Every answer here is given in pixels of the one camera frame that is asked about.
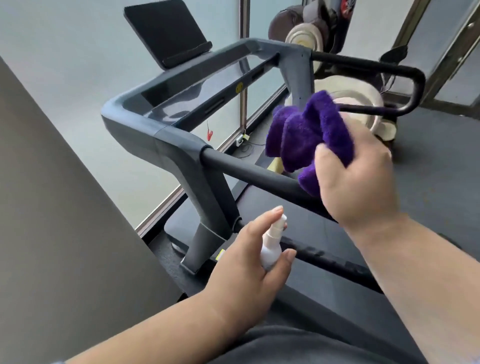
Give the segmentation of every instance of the purple microfiber towel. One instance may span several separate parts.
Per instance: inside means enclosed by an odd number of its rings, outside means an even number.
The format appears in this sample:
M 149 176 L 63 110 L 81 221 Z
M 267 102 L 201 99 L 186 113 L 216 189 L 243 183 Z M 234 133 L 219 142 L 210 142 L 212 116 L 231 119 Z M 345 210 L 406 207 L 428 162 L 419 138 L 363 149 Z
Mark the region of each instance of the purple microfiber towel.
M 303 112 L 296 106 L 274 109 L 265 154 L 281 157 L 287 172 L 305 168 L 299 174 L 300 186 L 312 196 L 320 196 L 315 174 L 315 149 L 325 143 L 344 166 L 353 160 L 353 140 L 337 105 L 326 91 L 312 95 Z

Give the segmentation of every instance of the hand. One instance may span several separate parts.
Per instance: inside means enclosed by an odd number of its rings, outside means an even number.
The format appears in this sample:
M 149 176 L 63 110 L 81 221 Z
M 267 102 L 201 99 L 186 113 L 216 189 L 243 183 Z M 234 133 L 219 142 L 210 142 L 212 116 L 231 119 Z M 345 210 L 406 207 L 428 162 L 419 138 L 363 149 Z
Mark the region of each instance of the hand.
M 279 206 L 249 222 L 224 252 L 201 294 L 239 336 L 258 324 L 285 285 L 296 251 L 285 250 L 268 273 L 260 263 L 262 235 L 283 214 Z
M 315 169 L 326 209 L 352 237 L 382 229 L 401 215 L 388 149 L 365 126 L 344 113 L 342 117 L 355 146 L 352 163 L 345 168 L 325 144 L 320 144 Z

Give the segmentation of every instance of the yellow label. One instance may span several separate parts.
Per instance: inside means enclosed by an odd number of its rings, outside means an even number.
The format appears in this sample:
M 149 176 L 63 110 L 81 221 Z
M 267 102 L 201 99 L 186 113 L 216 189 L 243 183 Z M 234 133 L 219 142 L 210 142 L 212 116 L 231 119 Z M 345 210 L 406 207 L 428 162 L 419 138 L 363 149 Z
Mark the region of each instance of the yellow label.
M 224 252 L 225 252 L 225 249 L 220 250 L 220 252 L 219 252 L 218 255 L 216 256 L 215 260 L 218 261 L 218 260 L 222 257 L 222 255 L 223 255 Z
M 235 88 L 235 92 L 239 94 L 242 90 L 243 90 L 243 82 L 239 82 L 239 84 Z

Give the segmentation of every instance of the white spray bottle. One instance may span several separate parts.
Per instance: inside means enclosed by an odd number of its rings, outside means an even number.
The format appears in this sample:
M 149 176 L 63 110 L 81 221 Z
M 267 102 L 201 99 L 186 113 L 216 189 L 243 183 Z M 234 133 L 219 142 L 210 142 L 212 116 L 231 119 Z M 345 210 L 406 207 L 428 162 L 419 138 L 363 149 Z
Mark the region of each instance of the white spray bottle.
M 282 217 L 275 221 L 263 235 L 264 243 L 262 245 L 262 251 L 260 252 L 260 261 L 262 262 L 262 267 L 264 267 L 266 271 L 273 268 L 282 254 L 280 239 L 282 238 L 283 227 L 285 226 L 286 221 L 287 217 L 282 215 Z

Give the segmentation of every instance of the fingernail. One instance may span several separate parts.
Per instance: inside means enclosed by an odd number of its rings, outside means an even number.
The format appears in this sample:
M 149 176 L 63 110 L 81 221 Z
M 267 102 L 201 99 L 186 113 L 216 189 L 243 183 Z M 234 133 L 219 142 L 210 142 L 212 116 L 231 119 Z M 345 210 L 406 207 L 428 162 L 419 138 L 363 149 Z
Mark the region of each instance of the fingernail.
M 295 259 L 295 256 L 297 255 L 297 251 L 290 249 L 285 253 L 285 258 L 288 260 L 289 263 L 293 263 L 293 260 Z

